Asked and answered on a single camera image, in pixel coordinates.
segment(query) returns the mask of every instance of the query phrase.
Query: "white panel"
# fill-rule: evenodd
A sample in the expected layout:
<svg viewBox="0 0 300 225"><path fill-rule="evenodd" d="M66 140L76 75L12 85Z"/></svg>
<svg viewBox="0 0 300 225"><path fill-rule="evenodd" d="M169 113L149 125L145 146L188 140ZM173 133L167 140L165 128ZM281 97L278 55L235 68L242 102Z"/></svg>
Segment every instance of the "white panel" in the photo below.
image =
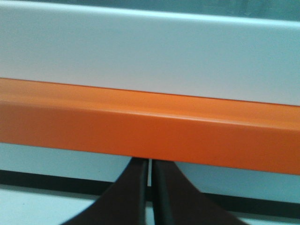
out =
<svg viewBox="0 0 300 225"><path fill-rule="evenodd" d="M300 105L300 22L0 1L0 77Z"/></svg>

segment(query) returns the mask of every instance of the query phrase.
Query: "orange bar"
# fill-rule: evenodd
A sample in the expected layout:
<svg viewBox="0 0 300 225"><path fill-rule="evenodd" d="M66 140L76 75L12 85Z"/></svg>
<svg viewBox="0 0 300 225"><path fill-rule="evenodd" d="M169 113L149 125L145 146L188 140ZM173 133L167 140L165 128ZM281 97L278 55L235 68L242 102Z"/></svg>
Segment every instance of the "orange bar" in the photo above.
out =
<svg viewBox="0 0 300 225"><path fill-rule="evenodd" d="M0 142L300 174L300 107L0 78Z"/></svg>

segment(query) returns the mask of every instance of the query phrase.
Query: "orange metal beam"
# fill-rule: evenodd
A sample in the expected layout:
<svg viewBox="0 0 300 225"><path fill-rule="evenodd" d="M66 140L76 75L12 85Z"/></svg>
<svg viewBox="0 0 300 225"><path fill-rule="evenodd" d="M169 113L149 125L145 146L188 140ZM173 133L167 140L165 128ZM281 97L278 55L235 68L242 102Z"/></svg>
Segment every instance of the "orange metal beam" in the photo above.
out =
<svg viewBox="0 0 300 225"><path fill-rule="evenodd" d="M0 142L300 174L300 107L0 78Z"/></svg>

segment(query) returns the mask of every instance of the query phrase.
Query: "black stripe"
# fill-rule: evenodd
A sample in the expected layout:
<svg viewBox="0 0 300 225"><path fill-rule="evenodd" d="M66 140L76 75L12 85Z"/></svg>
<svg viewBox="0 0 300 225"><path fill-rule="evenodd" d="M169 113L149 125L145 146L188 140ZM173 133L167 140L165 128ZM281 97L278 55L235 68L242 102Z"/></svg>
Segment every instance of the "black stripe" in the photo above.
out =
<svg viewBox="0 0 300 225"><path fill-rule="evenodd" d="M88 195L102 195L102 193L113 183L0 170L0 184ZM147 201L151 201L150 187L147 187L146 191ZM277 202L216 194L206 194L206 196L227 211L300 218L299 203Z"/></svg>

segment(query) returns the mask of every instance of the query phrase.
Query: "white floor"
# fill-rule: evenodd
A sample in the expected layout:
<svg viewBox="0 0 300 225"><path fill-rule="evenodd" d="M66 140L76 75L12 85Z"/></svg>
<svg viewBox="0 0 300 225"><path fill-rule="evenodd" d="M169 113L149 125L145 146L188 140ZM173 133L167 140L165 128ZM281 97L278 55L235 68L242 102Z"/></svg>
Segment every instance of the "white floor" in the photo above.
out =
<svg viewBox="0 0 300 225"><path fill-rule="evenodd" d="M0 170L115 181L130 157L0 143ZM203 192L300 203L300 176L177 163ZM97 196L0 185L0 225L58 225ZM151 205L147 224L153 224ZM300 225L300 219L235 213L250 225Z"/></svg>
<svg viewBox="0 0 300 225"><path fill-rule="evenodd" d="M91 205L97 198L94 195L0 185L0 224L59 225ZM234 214L250 225L300 224L299 219ZM146 223L154 224L150 203L147 203Z"/></svg>

